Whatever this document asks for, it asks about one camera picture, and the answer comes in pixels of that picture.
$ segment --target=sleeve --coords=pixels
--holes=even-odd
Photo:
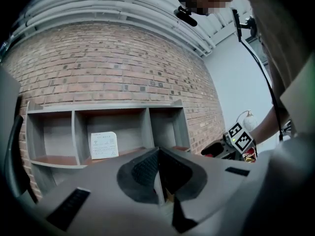
[[[283,103],[280,100],[280,96],[284,93],[285,87],[280,76],[278,69],[276,68],[275,64],[272,62],[271,58],[268,57],[268,63],[270,68],[271,74],[271,81],[272,81],[272,91],[274,92],[277,104],[279,108],[285,108]]]

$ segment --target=lamp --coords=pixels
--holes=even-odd
[[[243,120],[243,127],[245,127],[249,132],[253,131],[257,127],[257,120],[250,110],[246,110],[237,117],[236,122],[241,117],[242,114],[247,112],[247,116]]]

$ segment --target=white paper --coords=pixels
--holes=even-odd
[[[103,159],[118,156],[117,136],[114,132],[91,134],[91,157]]]

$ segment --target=human arm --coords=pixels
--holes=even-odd
[[[289,114],[284,108],[279,108],[279,117],[281,126],[283,126],[289,119]],[[273,106],[261,124],[251,132],[256,144],[260,144],[272,137],[279,131],[276,111]]]

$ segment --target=ceiling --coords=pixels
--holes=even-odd
[[[194,14],[198,26],[191,27],[174,16],[178,6],[177,0],[32,0],[13,25],[10,42],[62,24],[106,21],[153,31],[205,57],[235,31],[228,8],[208,17]],[[234,0],[231,6],[238,10],[241,20],[250,15],[247,0]]]

